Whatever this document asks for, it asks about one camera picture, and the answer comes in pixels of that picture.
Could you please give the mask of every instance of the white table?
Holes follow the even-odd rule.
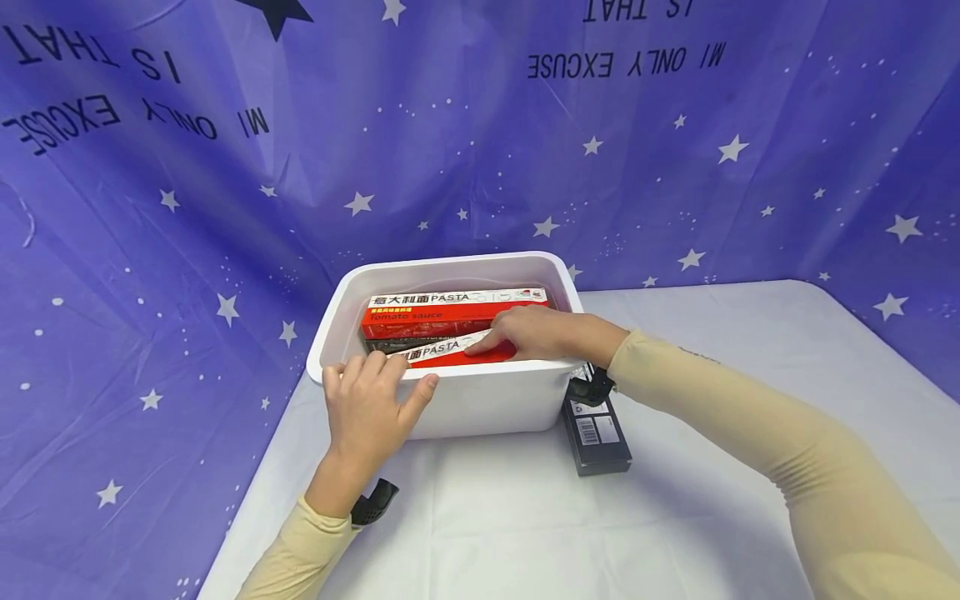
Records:
[[[875,450],[960,560],[960,405],[830,296],[796,281],[583,294],[584,306],[819,406]],[[416,442],[400,487],[321,598],[805,598],[786,510],[765,479],[685,424],[614,398],[627,473],[579,478],[563,426]],[[202,600],[232,598],[328,446],[300,382]]]

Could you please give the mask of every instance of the white plastic bin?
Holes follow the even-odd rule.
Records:
[[[546,288],[552,306],[582,313],[573,280],[560,258],[547,252],[512,252],[367,265],[340,281],[320,322],[307,356],[307,373],[323,385],[323,365],[366,353],[360,320],[371,296],[414,292],[447,292],[538,286]],[[516,361],[435,369],[410,369],[399,397],[414,383],[435,372],[440,376],[413,439],[542,431],[560,414],[573,360]]]

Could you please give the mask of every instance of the tomato sauce box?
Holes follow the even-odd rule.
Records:
[[[483,331],[514,306],[547,306],[543,288],[392,294],[370,299],[360,329],[367,340],[458,337]]]
[[[468,333],[449,340],[435,342],[420,348],[413,348],[397,352],[406,357],[413,369],[432,369],[434,367],[453,367],[456,365],[482,365],[487,363],[502,363],[510,360],[516,354],[516,348],[510,342],[504,342],[492,350],[482,354],[467,356],[464,350],[473,346],[484,338],[489,329]]]

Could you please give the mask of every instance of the black star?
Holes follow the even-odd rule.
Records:
[[[236,1],[240,4],[246,4],[249,7],[263,11],[263,16],[267,19],[267,25],[270,25],[270,33],[274,35],[274,41],[280,40],[280,32],[283,31],[283,24],[287,19],[297,19],[298,21],[313,23],[313,17],[306,11],[300,3],[300,0]]]

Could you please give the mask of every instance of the black wrist strap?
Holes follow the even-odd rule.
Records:
[[[607,377],[606,369],[586,363],[583,376],[570,377],[570,383],[566,387],[566,399],[586,406],[600,406],[610,398],[610,392],[616,384]]]
[[[386,479],[380,479],[373,488],[370,497],[360,496],[353,510],[350,511],[350,518],[353,524],[358,527],[365,527],[375,523],[390,508],[390,503],[400,489]]]

